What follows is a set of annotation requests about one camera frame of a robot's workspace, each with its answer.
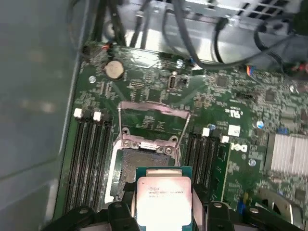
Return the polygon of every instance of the motherboard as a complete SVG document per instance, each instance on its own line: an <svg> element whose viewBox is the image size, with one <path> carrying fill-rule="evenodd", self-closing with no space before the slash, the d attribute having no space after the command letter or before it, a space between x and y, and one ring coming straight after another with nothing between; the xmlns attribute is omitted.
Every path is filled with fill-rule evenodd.
<svg viewBox="0 0 308 231"><path fill-rule="evenodd" d="M136 167L191 166L209 200L308 216L308 94L280 72L207 71L179 56L88 44L55 216L123 198ZM275 192L291 207L268 198Z"/></svg>

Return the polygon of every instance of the capacitor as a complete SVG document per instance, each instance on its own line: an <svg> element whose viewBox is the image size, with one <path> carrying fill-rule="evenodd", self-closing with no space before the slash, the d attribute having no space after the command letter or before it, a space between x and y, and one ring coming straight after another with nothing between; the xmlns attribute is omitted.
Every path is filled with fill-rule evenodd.
<svg viewBox="0 0 308 231"><path fill-rule="evenodd" d="M124 75L124 66L119 60L112 60L104 67L106 75L112 80L119 80Z"/></svg>
<svg viewBox="0 0 308 231"><path fill-rule="evenodd" d="M272 177L271 181L273 181L275 184L281 184L282 183L282 179L278 178L278 177Z"/></svg>
<svg viewBox="0 0 308 231"><path fill-rule="evenodd" d="M261 120L256 120L256 121L252 124L252 126L253 126L254 128L263 129L263 128L264 128L264 123L263 123L263 121L261 121Z"/></svg>
<svg viewBox="0 0 308 231"><path fill-rule="evenodd" d="M214 124L209 124L207 127L210 129L210 131L214 131L216 129Z"/></svg>
<svg viewBox="0 0 308 231"><path fill-rule="evenodd" d="M263 121L257 121L257 122L256 122L256 126L257 126L258 129L263 129L263 128L264 128L264 123L263 123Z"/></svg>

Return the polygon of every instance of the colorful wire connector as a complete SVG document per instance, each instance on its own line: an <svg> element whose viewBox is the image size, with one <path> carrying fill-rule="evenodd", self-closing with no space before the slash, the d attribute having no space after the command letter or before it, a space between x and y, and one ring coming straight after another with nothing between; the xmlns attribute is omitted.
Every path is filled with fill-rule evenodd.
<svg viewBox="0 0 308 231"><path fill-rule="evenodd" d="M252 76L252 74L254 73L255 67L254 66L247 66L247 74L249 77Z"/></svg>

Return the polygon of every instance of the ram slot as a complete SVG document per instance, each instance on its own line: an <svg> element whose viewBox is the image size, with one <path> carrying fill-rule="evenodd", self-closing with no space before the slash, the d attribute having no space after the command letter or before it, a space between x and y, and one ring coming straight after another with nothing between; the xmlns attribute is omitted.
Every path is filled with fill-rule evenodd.
<svg viewBox="0 0 308 231"><path fill-rule="evenodd" d="M74 177L74 185L73 185L73 197L71 198L70 202L70 208L75 208L78 206L78 203L80 201L80 198L78 197L79 192L79 186L80 186L80 175L81 175L81 166L82 162L84 160L85 151L88 147L89 143L89 136L90 136L90 130L92 128L92 124L90 122L86 122L83 130L82 130L82 137L80 141L80 149L78 151L77 155L77 162L74 167L73 177Z"/></svg>
<svg viewBox="0 0 308 231"><path fill-rule="evenodd" d="M203 138L197 137L196 138L196 142L195 142L195 146L194 146L194 156L192 159L192 182L193 183L198 183L198 172L199 172L199 163L200 163L200 159L202 159L202 156L204 155L201 152L202 146L203 146Z"/></svg>
<svg viewBox="0 0 308 231"><path fill-rule="evenodd" d="M94 140L94 132L95 130L93 129L94 124L89 123L89 129L87 132L87 135L85 136L84 140L84 148L83 152L81 153L80 156L80 162L79 162L79 172L78 172L78 181L77 181L77 191L75 194L75 204L74 207L78 207L83 205L82 201L82 192L84 191L84 179L85 179L85 174L87 171L87 160L89 156L89 152L91 150L91 144L93 143Z"/></svg>
<svg viewBox="0 0 308 231"><path fill-rule="evenodd" d="M205 178L203 181L203 184L206 186L206 188L209 188L213 173L213 163L216 160L218 151L218 143L215 141L210 141L210 147L207 152L206 156L206 166L205 166Z"/></svg>
<svg viewBox="0 0 308 231"><path fill-rule="evenodd" d="M203 149L203 158L201 161L200 166L200 180L199 183L203 183L205 180L205 173L206 173L206 167L207 167L207 154L210 152L211 148L211 142L210 139L207 139L206 142L204 142L204 149Z"/></svg>
<svg viewBox="0 0 308 231"><path fill-rule="evenodd" d="M68 177L68 186L66 189L66 194L65 194L65 205L64 205L64 211L65 213L68 212L70 208L70 199L73 197L73 187L74 187L74 172L76 171L76 165L77 165L77 160L78 156L77 153L79 152L80 149L80 141L82 138L82 131L84 127L84 122L78 122L77 129L76 129L76 136L75 136L75 141L74 141L74 148L73 148L73 153L72 153L72 160L71 160L71 165L70 165L70 170L69 170L69 177Z"/></svg>
<svg viewBox="0 0 308 231"><path fill-rule="evenodd" d="M95 178L95 171L97 169L97 162L99 158L98 148L100 144L100 139L102 136L102 125L97 124L95 125L95 139L92 144L92 152L89 155L90 163L88 166L88 172L87 172L87 181L86 181L86 190L85 190L85 196L84 196L84 204L89 205L91 202L91 195L92 195L92 189L94 184L94 178Z"/></svg>
<svg viewBox="0 0 308 231"><path fill-rule="evenodd" d="M202 179L204 178L204 165L205 165L205 157L206 157L206 144L207 139L206 138L201 138L201 145L199 147L199 152L198 152L198 162L197 162L197 170L196 170L196 179L195 183L200 183L202 182Z"/></svg>
<svg viewBox="0 0 308 231"><path fill-rule="evenodd" d="M103 193L104 186L104 167L108 149L108 142L111 132L111 124L105 123L104 128L102 129L102 135L100 139L100 145L98 148L98 168L94 185L94 195L93 200L90 203L90 207L94 208L94 211L99 211L100 208L100 198Z"/></svg>
<svg viewBox="0 0 308 231"><path fill-rule="evenodd" d="M184 165L190 166L190 163L192 162L192 156L194 156L194 147L196 146L197 138L195 134L190 134L188 139L188 145L186 150L186 155L184 159Z"/></svg>
<svg viewBox="0 0 308 231"><path fill-rule="evenodd" d="M80 167L81 170L81 176L80 176L80 185L79 185L79 191L78 191L78 198L80 198L80 202L77 205L88 205L89 202L87 201L86 198L86 193L89 188L88 184L88 175L93 166L91 165L93 162L93 151L95 148L95 142L98 136L97 133L98 130L98 125L93 124L92 125L92 131L91 131L91 136L89 137L89 143L87 150L85 151L85 156L84 156L84 161Z"/></svg>

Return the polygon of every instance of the wire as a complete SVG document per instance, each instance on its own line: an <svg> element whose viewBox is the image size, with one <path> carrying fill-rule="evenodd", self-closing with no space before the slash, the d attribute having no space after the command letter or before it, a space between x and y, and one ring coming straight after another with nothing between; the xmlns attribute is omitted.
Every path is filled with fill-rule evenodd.
<svg viewBox="0 0 308 231"><path fill-rule="evenodd" d="M166 32L166 24L167 24L167 16L168 16L168 13L173 13L173 10L171 9L167 9L167 6L165 8L165 11L164 11L164 15L163 15L163 21L162 21L162 34L163 34L163 38L165 40L165 43L166 45L177 55L180 55L182 57L186 57L188 58L188 56L182 52L180 52L178 49L176 49L170 39L168 38L167 36L167 32Z"/></svg>
<svg viewBox="0 0 308 231"><path fill-rule="evenodd" d="M228 19L227 18L219 18L218 22L215 25L215 29L214 29L214 34L212 37L212 42L211 42L211 55L212 55L212 59L213 61L214 59L214 54L213 54L213 48L214 48L214 53L216 56L216 59L219 63L224 63L220 54L219 54L219 49L218 49L218 37L220 32L225 28L225 26L228 23Z"/></svg>
<svg viewBox="0 0 308 231"><path fill-rule="evenodd" d="M150 2L151 2L151 0L145 0L143 2L142 6L139 9L139 13L143 13ZM139 15L139 14L137 15L135 32L134 32L133 36L131 37L131 41L130 41L130 44L129 44L130 47L136 46L137 39L138 39L138 36L140 34L140 31L141 31L142 18L143 18L143 15Z"/></svg>
<svg viewBox="0 0 308 231"><path fill-rule="evenodd" d="M261 24L259 24L255 31L254 31L254 41L256 46L259 48L260 51L264 51L265 49L267 49L268 47L261 41L260 36L259 36L259 32L261 30L262 27L264 27L268 22L272 22L272 21L277 21L277 20L283 20L283 19L289 19L292 20L292 16L288 15L279 15L279 16L275 16L273 18L269 18L267 20L264 20ZM272 57L280 66L281 68L281 72L284 74L285 77L287 78L291 78L289 77L286 72L285 72L285 66L284 66L284 62L282 60L282 58L275 52L271 51L269 53L267 53L268 56Z"/></svg>
<svg viewBox="0 0 308 231"><path fill-rule="evenodd" d="M147 10L145 11L145 22L142 30L142 37L141 37L141 43L140 43L140 49L145 49L145 45L148 39L148 33L149 33L149 25L150 25L150 7L147 7Z"/></svg>
<svg viewBox="0 0 308 231"><path fill-rule="evenodd" d="M106 0L100 0L97 7L95 23L93 33L91 35L91 40L101 42L103 34L103 24L105 20L107 2Z"/></svg>
<svg viewBox="0 0 308 231"><path fill-rule="evenodd" d="M116 1L108 0L107 3L110 10L111 21L114 26L115 41L119 45L126 46L125 30L120 18L119 11L117 10Z"/></svg>
<svg viewBox="0 0 308 231"><path fill-rule="evenodd" d="M248 58L245 58L243 60L240 61L236 61L233 63L229 63L229 64L204 64L200 61L194 47L192 44L192 41L189 37L187 28L186 28L186 24L184 21L184 15L183 15L183 11L182 11L182 3L181 0L177 0L177 1L172 1L173 3L173 8L174 8L174 12L175 12L175 18L179 27L179 31L180 31L180 36L183 40L183 43L186 47L186 49L188 50L190 56L192 57L192 59L196 62L196 64L198 66L200 66L202 69L207 69L207 70L217 70L217 69L228 69L228 68L233 68L234 66L239 66L239 65L243 65L246 64L250 61L252 61L253 59L270 52L273 48L285 43L286 41L290 40L291 38L293 38L295 35L289 35L287 37L285 37L284 39L276 42L275 44L271 45L270 47L268 47L267 49L261 51L260 53L257 53L255 55L252 55Z"/></svg>

